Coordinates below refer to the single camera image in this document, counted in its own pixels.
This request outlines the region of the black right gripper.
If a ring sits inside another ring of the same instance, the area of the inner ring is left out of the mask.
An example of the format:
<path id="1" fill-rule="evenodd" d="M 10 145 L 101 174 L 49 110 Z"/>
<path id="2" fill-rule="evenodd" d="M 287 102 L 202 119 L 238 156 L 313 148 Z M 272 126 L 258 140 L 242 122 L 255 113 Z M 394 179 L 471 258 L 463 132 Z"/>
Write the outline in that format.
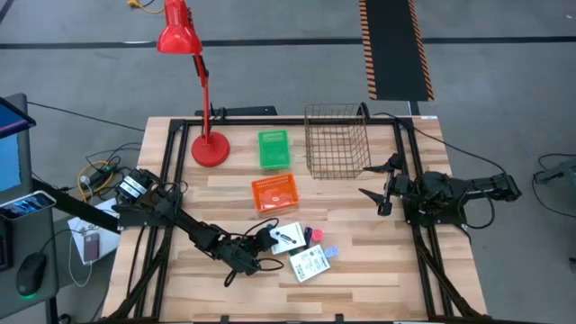
<path id="1" fill-rule="evenodd" d="M 395 175 L 395 170 L 401 169 L 401 155 L 393 153 L 387 162 L 381 166 L 366 166 L 364 171 L 387 175 L 386 183 L 383 187 L 383 194 L 359 188 L 362 194 L 368 196 L 378 204 L 379 215 L 390 215 L 392 212 L 392 196 L 402 197 L 409 191 L 410 178 L 407 175 Z"/>

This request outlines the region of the white box with product picture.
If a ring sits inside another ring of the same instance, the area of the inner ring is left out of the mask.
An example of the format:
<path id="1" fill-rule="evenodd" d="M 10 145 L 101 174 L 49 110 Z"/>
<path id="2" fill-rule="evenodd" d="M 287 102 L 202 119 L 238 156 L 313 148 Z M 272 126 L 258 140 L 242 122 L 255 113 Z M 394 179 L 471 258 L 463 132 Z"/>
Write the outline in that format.
<path id="1" fill-rule="evenodd" d="M 277 240 L 277 243 L 271 247 L 273 255 L 279 255 L 306 245 L 299 222 L 270 229 L 269 234 L 273 239 Z"/>

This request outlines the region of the white box with printed labels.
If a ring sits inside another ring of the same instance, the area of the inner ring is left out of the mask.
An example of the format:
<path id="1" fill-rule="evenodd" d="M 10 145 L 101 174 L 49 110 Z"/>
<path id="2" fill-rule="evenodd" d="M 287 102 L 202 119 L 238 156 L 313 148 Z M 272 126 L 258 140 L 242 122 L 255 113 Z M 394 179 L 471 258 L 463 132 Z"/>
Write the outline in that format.
<path id="1" fill-rule="evenodd" d="M 320 245 L 310 247 L 289 258 L 292 270 L 299 283 L 330 269 L 330 263 Z"/>

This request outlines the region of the orange plastic basket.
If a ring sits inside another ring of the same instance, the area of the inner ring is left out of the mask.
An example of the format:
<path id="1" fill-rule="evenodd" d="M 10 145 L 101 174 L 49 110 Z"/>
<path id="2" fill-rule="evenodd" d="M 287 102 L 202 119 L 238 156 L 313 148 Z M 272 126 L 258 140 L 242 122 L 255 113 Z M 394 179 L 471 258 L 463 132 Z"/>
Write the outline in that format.
<path id="1" fill-rule="evenodd" d="M 268 212 L 296 205 L 299 202 L 293 174 L 258 179 L 251 184 L 255 209 Z"/>

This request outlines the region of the green plastic basket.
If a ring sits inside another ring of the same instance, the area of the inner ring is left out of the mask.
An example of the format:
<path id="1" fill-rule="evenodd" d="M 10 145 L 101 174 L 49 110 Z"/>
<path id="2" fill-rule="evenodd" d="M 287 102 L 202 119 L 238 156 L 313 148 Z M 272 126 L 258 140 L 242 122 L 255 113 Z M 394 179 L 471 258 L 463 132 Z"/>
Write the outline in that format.
<path id="1" fill-rule="evenodd" d="M 260 131 L 259 162 L 263 169 L 282 169 L 291 165 L 290 143 L 286 130 Z"/>

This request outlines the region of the red desk lamp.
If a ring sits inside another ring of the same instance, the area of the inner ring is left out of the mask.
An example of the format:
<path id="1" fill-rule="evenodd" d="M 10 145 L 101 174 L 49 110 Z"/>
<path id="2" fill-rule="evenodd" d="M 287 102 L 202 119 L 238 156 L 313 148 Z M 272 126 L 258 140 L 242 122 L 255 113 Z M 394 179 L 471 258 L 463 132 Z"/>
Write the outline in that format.
<path id="1" fill-rule="evenodd" d="M 203 45 L 194 29 L 192 10 L 185 0 L 164 0 L 164 14 L 166 26 L 158 36 L 157 51 L 191 55 L 202 87 L 203 126 L 192 145 L 193 159 L 203 167 L 216 167 L 229 156 L 230 143 L 223 134 L 212 131 L 209 72 L 203 60 Z"/>

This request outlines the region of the black metal bar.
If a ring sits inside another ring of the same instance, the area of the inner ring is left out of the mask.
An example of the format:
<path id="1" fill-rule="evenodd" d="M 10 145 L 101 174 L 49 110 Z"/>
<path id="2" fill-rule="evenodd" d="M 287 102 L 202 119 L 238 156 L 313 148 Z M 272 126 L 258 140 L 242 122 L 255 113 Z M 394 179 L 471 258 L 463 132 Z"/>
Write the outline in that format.
<path id="1" fill-rule="evenodd" d="M 276 116 L 277 110 L 274 106 L 249 106 L 237 108 L 210 108 L 210 116 Z"/>

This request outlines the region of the black mat with striped edges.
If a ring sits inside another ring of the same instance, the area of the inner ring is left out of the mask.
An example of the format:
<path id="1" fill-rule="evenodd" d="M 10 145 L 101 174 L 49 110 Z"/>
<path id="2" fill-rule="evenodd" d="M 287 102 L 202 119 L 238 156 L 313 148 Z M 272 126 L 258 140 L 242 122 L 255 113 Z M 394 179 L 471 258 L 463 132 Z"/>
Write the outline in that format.
<path id="1" fill-rule="evenodd" d="M 414 0 L 358 0 L 368 96 L 434 99 Z"/>

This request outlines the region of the maroon phone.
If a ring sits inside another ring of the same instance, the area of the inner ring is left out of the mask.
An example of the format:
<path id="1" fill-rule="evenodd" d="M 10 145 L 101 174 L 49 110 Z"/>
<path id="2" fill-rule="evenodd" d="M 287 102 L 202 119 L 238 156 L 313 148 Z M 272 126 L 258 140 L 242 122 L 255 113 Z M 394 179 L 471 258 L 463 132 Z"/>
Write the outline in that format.
<path id="1" fill-rule="evenodd" d="M 100 235 L 98 232 L 84 236 L 83 261 L 91 264 L 100 257 Z"/>

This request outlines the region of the white paper sheet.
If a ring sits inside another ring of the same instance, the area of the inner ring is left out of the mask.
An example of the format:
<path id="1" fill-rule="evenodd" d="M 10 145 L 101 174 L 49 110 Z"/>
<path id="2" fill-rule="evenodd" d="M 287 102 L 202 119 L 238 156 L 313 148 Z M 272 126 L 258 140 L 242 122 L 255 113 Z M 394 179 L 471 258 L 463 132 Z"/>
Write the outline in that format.
<path id="1" fill-rule="evenodd" d="M 113 252 L 119 244 L 120 235 L 109 231 L 107 229 L 100 228 L 92 223 L 85 220 L 81 220 L 75 217 L 67 222 L 68 227 L 72 230 L 72 237 L 76 244 L 78 254 L 81 256 L 82 262 L 85 266 L 89 265 L 83 261 L 83 251 L 84 251 L 84 236 L 87 234 L 98 232 L 100 235 L 100 257 L 107 256 Z"/>

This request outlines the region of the black diagonal bar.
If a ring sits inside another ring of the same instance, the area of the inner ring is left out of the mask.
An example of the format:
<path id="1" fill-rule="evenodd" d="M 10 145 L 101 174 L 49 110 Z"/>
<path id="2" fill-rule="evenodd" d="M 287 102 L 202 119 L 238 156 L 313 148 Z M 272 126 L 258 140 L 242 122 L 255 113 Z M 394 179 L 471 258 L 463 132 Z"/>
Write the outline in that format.
<path id="1" fill-rule="evenodd" d="M 54 207 L 62 212 L 78 217 L 83 221 L 92 223 L 105 230 L 119 233 L 118 219 L 107 212 L 96 209 L 94 206 L 77 200 L 67 193 L 54 189 L 40 180 L 32 179 L 31 187 L 34 191 L 43 191 L 56 200 Z"/>

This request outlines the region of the black computer mouse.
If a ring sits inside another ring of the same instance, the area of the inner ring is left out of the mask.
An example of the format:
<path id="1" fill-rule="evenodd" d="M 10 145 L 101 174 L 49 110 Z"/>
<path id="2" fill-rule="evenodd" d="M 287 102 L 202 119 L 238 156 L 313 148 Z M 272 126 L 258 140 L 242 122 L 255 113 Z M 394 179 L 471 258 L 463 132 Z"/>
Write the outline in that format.
<path id="1" fill-rule="evenodd" d="M 23 298 L 32 297 L 43 280 L 47 257 L 42 252 L 29 254 L 21 263 L 16 274 L 16 290 Z"/>

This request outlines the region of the grey side desk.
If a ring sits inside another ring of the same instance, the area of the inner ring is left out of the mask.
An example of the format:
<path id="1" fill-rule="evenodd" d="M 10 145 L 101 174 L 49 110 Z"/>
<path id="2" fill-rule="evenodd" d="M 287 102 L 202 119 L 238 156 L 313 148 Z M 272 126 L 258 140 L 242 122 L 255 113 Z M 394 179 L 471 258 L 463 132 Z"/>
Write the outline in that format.
<path id="1" fill-rule="evenodd" d="M 20 183 L 6 191 L 0 191 L 0 204 L 33 192 L 30 136 L 27 130 L 16 134 L 18 140 L 19 170 L 15 174 Z M 11 222 L 12 261 L 10 268 L 0 271 L 0 320 L 20 311 L 41 304 L 45 307 L 43 319 L 23 320 L 21 324 L 58 324 L 56 295 L 59 277 L 56 265 L 55 243 L 50 241 L 54 233 L 50 209 Z M 23 298 L 16 290 L 16 274 L 23 260 L 30 254 L 42 251 L 47 258 L 46 270 L 40 289 L 30 298 Z"/>

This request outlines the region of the smartphone with lit screen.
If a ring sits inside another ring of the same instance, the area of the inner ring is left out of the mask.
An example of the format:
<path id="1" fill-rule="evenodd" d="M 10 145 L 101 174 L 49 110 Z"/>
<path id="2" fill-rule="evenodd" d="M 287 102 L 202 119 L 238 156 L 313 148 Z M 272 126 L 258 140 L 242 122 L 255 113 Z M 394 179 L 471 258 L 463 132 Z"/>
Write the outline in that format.
<path id="1" fill-rule="evenodd" d="M 16 221 L 35 212 L 56 205 L 56 199 L 44 191 L 36 191 L 20 198 L 0 204 L 0 216 Z"/>

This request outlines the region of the black keyboard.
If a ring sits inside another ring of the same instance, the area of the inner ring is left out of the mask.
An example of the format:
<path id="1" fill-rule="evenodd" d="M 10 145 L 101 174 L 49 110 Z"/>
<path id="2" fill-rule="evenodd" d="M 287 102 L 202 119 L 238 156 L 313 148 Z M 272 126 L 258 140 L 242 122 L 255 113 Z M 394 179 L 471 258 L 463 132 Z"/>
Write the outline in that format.
<path id="1" fill-rule="evenodd" d="M 0 220 L 0 272 L 9 269 L 12 264 L 12 229 L 7 221 Z"/>

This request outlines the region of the computer monitor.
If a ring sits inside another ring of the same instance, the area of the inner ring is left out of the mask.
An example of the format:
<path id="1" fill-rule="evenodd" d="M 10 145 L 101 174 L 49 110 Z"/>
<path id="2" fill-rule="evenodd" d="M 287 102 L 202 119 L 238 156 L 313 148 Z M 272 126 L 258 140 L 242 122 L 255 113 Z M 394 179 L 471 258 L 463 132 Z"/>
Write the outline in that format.
<path id="1" fill-rule="evenodd" d="M 29 129 L 35 125 L 25 94 L 0 96 L 0 204 L 32 190 Z"/>

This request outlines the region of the black aluminium table frame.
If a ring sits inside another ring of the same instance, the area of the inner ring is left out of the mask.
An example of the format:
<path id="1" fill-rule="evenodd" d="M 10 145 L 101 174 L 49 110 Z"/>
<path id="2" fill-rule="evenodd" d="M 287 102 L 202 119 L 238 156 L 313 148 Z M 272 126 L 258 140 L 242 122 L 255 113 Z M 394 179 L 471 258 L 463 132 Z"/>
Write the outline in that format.
<path id="1" fill-rule="evenodd" d="M 216 223 L 230 232 L 243 233 L 264 218 L 277 217 L 281 225 L 298 221 L 320 228 L 323 248 L 336 246 L 338 256 L 331 268 L 298 283 L 289 256 L 280 258 L 286 268 L 239 274 L 223 287 L 230 269 L 221 261 L 199 252 L 187 235 L 174 231 L 167 264 L 166 288 L 158 321 L 230 322 L 427 320 L 419 266 L 412 231 L 404 222 L 401 203 L 395 199 L 389 217 L 376 214 L 374 203 L 358 192 L 362 187 L 379 191 L 384 176 L 362 173 L 356 179 L 318 180 L 306 165 L 305 129 L 296 118 L 255 118 L 257 125 L 215 125 L 230 141 L 229 159 L 221 166 L 205 168 L 191 158 L 185 143 L 182 178 L 189 184 L 184 209 L 199 221 Z M 257 133 L 287 130 L 291 141 L 292 168 L 299 194 L 298 205 L 259 213 L 255 210 L 251 182 L 272 176 L 258 166 Z M 482 288 L 468 238 L 450 225 L 436 226 L 444 268 L 453 285 L 479 313 L 487 313 Z"/>

